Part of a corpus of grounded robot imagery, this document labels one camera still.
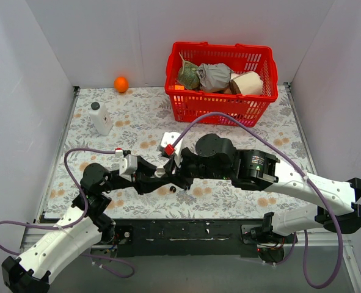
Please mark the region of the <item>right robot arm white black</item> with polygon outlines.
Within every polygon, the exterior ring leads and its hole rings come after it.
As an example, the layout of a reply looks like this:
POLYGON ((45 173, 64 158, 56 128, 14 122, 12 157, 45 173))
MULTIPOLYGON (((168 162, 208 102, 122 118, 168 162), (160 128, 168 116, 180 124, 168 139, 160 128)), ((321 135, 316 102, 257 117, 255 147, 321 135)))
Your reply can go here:
POLYGON ((186 179, 229 179, 249 191, 275 192, 306 201, 304 207, 269 212, 260 225, 243 228, 244 242, 275 242, 297 231, 324 228, 355 233, 361 228, 361 179, 341 182, 314 174, 300 174, 292 165, 260 150, 238 150, 216 134, 201 137, 195 151, 182 146, 177 132, 163 135, 160 150, 171 158, 166 170, 186 179))

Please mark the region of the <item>white earbud charging case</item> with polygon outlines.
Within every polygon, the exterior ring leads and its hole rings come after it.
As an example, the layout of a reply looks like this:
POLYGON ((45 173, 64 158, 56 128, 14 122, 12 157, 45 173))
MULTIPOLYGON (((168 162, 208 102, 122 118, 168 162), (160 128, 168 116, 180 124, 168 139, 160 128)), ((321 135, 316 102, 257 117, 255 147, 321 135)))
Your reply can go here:
POLYGON ((154 172, 156 178, 162 178, 163 176, 166 176, 166 174, 166 169, 163 165, 158 166, 154 172))

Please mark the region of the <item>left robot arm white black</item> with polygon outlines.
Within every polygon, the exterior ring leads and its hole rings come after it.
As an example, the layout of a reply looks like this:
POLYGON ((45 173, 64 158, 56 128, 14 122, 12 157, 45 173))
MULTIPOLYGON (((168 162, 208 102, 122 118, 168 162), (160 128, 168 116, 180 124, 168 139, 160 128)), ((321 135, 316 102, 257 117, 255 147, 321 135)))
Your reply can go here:
POLYGON ((134 188, 147 194, 173 182, 176 163, 171 159, 156 167, 140 156, 121 152, 119 169, 109 171, 98 163, 83 171, 80 193, 65 214, 31 248, 17 257, 6 258, 2 267, 5 285, 12 292, 48 292, 58 274, 95 244, 125 244, 129 228, 118 227, 105 214, 113 190, 134 188))

